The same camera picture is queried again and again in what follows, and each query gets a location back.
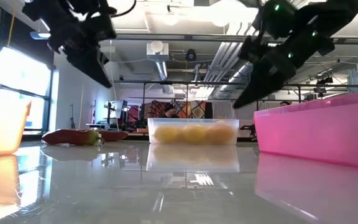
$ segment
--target ceiling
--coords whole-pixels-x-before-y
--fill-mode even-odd
[[[255,16],[255,9],[246,8],[235,0],[221,0],[211,6],[200,6],[205,4],[203,0],[141,0],[136,8],[126,16],[113,19],[117,33],[145,33],[145,34],[227,34],[229,25],[224,24],[237,22],[252,22]],[[293,0],[294,4],[301,7],[307,0]],[[132,1],[109,0],[111,6],[119,12],[130,8]],[[172,11],[167,11],[167,5],[172,6]],[[40,22],[32,22],[23,13],[21,7],[24,0],[0,0],[0,6],[12,13],[16,9],[16,17],[25,22],[34,30],[46,32]],[[337,35],[341,37],[358,37],[358,16]],[[146,43],[143,40],[113,40],[101,42],[102,47],[115,47],[120,55],[119,60],[129,63],[122,63],[128,70],[123,75],[125,79],[156,79],[157,69],[155,64],[147,59]],[[195,49],[197,61],[201,64],[210,64],[218,51],[219,42],[174,42],[169,41],[171,51],[170,61],[167,62],[168,76],[173,79],[190,78],[191,73],[170,72],[173,69],[191,69],[196,63],[185,63],[185,52],[188,49]],[[298,71],[298,75],[292,83],[309,82],[310,78],[328,68],[335,68],[336,76],[342,82],[346,82],[346,70],[354,67],[358,60],[358,45],[337,45],[336,50],[328,57],[312,57],[306,65]],[[234,68],[244,62],[237,62]],[[224,80],[227,80],[232,72],[227,73]]]

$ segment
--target person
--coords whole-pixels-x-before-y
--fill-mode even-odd
[[[176,112],[177,110],[175,107],[172,104],[168,104],[160,118],[179,118],[178,115],[176,115]]]
[[[290,105],[291,104],[288,101],[283,101],[283,102],[280,103],[280,106],[290,106]]]

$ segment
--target glossy table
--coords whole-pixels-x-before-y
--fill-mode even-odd
[[[0,157],[0,223],[354,220],[358,169],[258,154],[254,144],[180,149],[117,142],[99,151],[34,142]]]

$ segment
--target chili pepper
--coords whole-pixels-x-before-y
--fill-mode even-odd
[[[59,129],[42,136],[42,142],[47,144],[73,144],[76,146],[94,146],[104,139],[94,130]]]
[[[105,130],[98,130],[98,133],[102,135],[102,138],[106,142],[113,142],[119,141],[128,136],[128,133],[124,131],[105,131]]]

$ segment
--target wall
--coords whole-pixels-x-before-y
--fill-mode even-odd
[[[86,123],[91,121],[91,109],[96,100],[96,121],[100,121],[106,117],[107,111],[104,108],[106,101],[114,100],[113,88],[107,89],[104,86],[96,83],[90,77],[80,72],[75,67],[71,66],[65,55],[55,54],[54,64],[59,72],[58,76],[58,93],[56,101],[56,109],[51,113],[55,113],[56,129],[67,129],[71,127],[71,108],[74,106],[73,117],[76,128],[88,128]],[[106,68],[108,73],[111,73],[111,68]],[[81,96],[82,96],[82,114],[81,111]]]

